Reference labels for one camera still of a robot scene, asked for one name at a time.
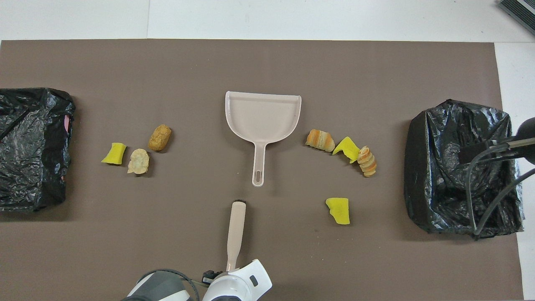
beige handle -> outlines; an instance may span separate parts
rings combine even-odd
[[[245,202],[232,203],[231,221],[228,225],[227,271],[236,269],[236,261],[241,249],[243,224],[245,222]]]

yellow sponge piece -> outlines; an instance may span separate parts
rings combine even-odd
[[[361,150],[355,145],[355,143],[353,143],[353,140],[351,140],[350,137],[345,137],[333,150],[333,155],[339,151],[343,151],[343,154],[349,158],[349,163],[353,163],[357,161],[358,153]]]
[[[328,198],[325,203],[337,224],[349,225],[349,199]]]
[[[108,155],[102,159],[102,163],[117,164],[121,165],[123,163],[123,155],[125,153],[126,145],[114,142],[111,144],[111,149]]]

dustpan pan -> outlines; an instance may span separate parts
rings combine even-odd
[[[225,115],[228,126],[255,145],[253,185],[264,185],[266,146],[288,137],[297,126],[301,112],[298,95],[274,95],[228,91]]]

plastic bag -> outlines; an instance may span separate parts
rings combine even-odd
[[[71,96],[49,88],[0,89],[0,211],[65,200]]]
[[[405,203],[412,221],[427,232],[472,235],[464,186],[468,164],[459,164],[459,150],[509,136],[509,115],[478,104],[447,100],[416,116],[409,126],[404,166]],[[476,165],[471,174],[476,222],[515,173],[514,160]],[[477,238],[522,231],[523,219],[517,187],[499,203]]]

food item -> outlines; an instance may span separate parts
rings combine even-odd
[[[334,149],[334,140],[331,134],[320,130],[311,130],[305,144],[329,153]]]
[[[360,152],[360,149],[355,145],[353,140],[351,140],[350,137],[345,137],[338,143],[336,148],[333,151],[333,155],[335,155],[337,152],[342,151],[343,154],[349,158],[349,163],[353,163],[357,161],[358,153]]]
[[[149,148],[153,151],[161,151],[167,145],[169,137],[171,136],[171,129],[165,125],[159,125],[149,139]]]
[[[107,156],[102,159],[102,163],[117,164],[121,165],[123,163],[123,155],[125,154],[126,145],[114,142],[111,144],[111,149],[108,152]]]
[[[349,225],[349,199],[328,198],[325,203],[337,224]]]
[[[375,174],[377,162],[375,156],[371,153],[368,146],[364,146],[358,153],[357,163],[360,165],[365,177],[371,177]]]
[[[128,174],[131,172],[140,175],[147,172],[149,169],[149,154],[143,148],[138,148],[130,155],[130,163],[128,164]]]

